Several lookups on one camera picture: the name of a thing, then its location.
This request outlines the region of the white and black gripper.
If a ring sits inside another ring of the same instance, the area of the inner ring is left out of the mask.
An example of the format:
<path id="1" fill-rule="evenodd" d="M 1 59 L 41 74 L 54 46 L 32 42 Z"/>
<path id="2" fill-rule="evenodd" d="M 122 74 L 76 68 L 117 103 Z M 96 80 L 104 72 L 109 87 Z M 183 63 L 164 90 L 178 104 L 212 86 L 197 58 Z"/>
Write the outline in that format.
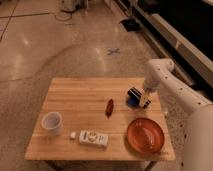
<path id="1" fill-rule="evenodd" d="M 127 94 L 129 95 L 129 98 L 132 99 L 134 102 L 139 102 L 139 106 L 142 107 L 143 109 L 147 108 L 149 106 L 149 104 L 151 103 L 151 100 L 149 99 L 149 93 L 141 93 L 140 91 L 138 91 L 135 87 L 132 87 L 130 89 L 131 91 L 128 91 Z"/>

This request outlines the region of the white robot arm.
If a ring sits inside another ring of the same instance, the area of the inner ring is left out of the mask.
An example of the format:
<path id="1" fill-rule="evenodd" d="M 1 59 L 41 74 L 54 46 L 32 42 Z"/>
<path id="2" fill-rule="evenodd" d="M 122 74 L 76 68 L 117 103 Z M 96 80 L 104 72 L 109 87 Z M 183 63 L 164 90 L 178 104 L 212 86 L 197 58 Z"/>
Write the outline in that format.
<path id="1" fill-rule="evenodd" d="M 189 114 L 183 150 L 182 171 L 213 171 L 213 102 L 176 78 L 171 59 L 152 59 L 146 63 L 142 105 L 159 85 L 164 86 Z"/>

